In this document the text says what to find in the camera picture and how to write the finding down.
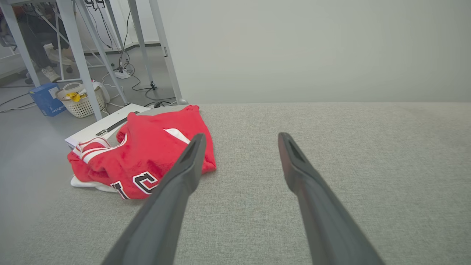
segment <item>person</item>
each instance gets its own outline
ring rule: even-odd
[[[59,52],[58,52],[58,42],[57,42],[57,33],[56,31],[48,25],[46,21],[44,21],[41,17],[39,16],[33,16],[30,14],[27,14],[25,10],[21,6],[14,6],[13,11],[15,12],[16,19],[18,21],[18,25],[21,31],[21,34],[23,35],[24,42],[26,44],[26,48],[28,49],[28,53],[31,57],[31,60],[35,62],[35,64],[41,68],[42,73],[51,81],[55,82],[59,80],[61,77],[54,71],[52,68],[53,63],[51,62],[51,59],[53,61],[59,61]],[[56,27],[56,20],[55,20],[55,14],[54,12],[51,12],[50,10],[46,11],[45,17],[51,22],[51,24]],[[9,34],[11,35],[11,32],[9,31],[8,25],[5,21],[3,12],[0,9],[0,34],[1,35],[6,35]],[[65,32],[64,25],[62,24],[62,21],[59,21],[59,32],[67,38],[67,33]],[[41,33],[42,39],[38,38],[37,35]],[[48,52],[44,49],[44,46],[42,45],[41,41],[46,38],[47,41],[50,41],[52,43],[53,48],[50,49]],[[62,49],[68,49],[69,44],[65,42],[61,38],[61,48]],[[63,64],[65,65],[71,65],[73,64],[73,61],[70,60],[69,58],[65,57],[62,55],[62,61]]]

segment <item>basketball jersey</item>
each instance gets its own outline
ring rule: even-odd
[[[147,198],[198,133],[206,135],[202,174],[216,170],[213,144],[198,106],[155,116],[128,114],[117,146],[103,137],[79,143],[68,155],[80,182],[113,187],[123,199]]]

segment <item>white laundry basket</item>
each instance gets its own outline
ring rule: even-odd
[[[93,114],[93,109],[90,104],[90,99],[87,97],[80,99],[79,102],[75,102],[71,99],[66,98],[67,94],[73,92],[81,92],[85,89],[85,86],[81,83],[70,83],[67,84],[64,89],[56,92],[56,97],[64,104],[65,108],[77,118],[84,118]],[[101,88],[98,86],[95,88],[95,95],[97,96],[98,105],[100,110],[105,108],[105,101],[101,93]]]

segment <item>blue box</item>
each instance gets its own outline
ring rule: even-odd
[[[54,117],[66,110],[62,102],[56,98],[57,91],[59,91],[59,87],[56,83],[47,83],[29,91],[44,116]]]

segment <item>baseboard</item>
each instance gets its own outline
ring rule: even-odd
[[[146,41],[146,42],[145,42],[145,46],[146,46],[146,47],[156,47],[156,46],[160,46],[160,42],[158,42],[158,41],[149,41],[149,42],[147,42],[147,41]],[[124,50],[125,50],[125,51],[130,51],[130,50],[132,50],[132,49],[134,49],[134,48],[137,48],[137,47],[139,47],[139,43],[133,42],[133,43],[130,43],[130,44],[125,45],[125,46],[124,46]],[[90,51],[90,50],[84,50],[83,52],[84,52],[85,56],[92,56],[92,55],[93,55],[92,52],[98,53],[98,50],[91,50],[91,51]],[[106,53],[106,54],[120,54],[121,51],[120,51],[120,50],[109,50],[109,49],[107,49],[107,50],[105,51],[105,53]]]

